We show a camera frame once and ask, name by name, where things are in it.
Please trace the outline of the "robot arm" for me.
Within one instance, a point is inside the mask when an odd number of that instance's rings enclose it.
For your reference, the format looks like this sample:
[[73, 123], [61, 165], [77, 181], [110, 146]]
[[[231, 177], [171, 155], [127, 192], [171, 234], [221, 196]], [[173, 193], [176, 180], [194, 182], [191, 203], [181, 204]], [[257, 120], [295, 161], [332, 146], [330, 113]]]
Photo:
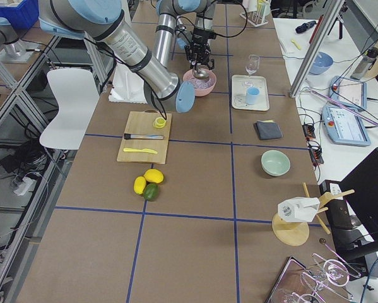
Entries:
[[129, 70], [143, 81], [147, 103], [161, 113], [185, 113], [195, 101], [193, 85], [181, 81], [167, 70], [172, 39], [177, 29], [178, 17], [195, 13], [196, 22], [191, 33], [185, 33], [184, 46], [194, 74], [198, 67], [210, 59], [208, 41], [215, 39], [213, 17], [214, 1], [158, 1], [158, 26], [152, 50], [127, 24], [120, 1], [39, 1], [39, 20], [42, 30], [70, 39], [84, 39], [90, 35], [95, 41], [105, 43]]

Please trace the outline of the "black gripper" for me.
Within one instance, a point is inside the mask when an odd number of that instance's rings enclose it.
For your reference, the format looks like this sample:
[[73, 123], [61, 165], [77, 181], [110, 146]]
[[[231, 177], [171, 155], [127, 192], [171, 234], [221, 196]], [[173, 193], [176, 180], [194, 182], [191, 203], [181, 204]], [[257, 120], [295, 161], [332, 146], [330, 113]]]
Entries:
[[208, 40], [216, 39], [216, 33], [210, 29], [194, 27], [190, 45], [184, 47], [186, 59], [191, 64], [191, 68], [198, 66], [198, 54], [205, 54], [204, 65], [209, 69], [215, 68], [215, 60], [210, 58], [210, 44]]

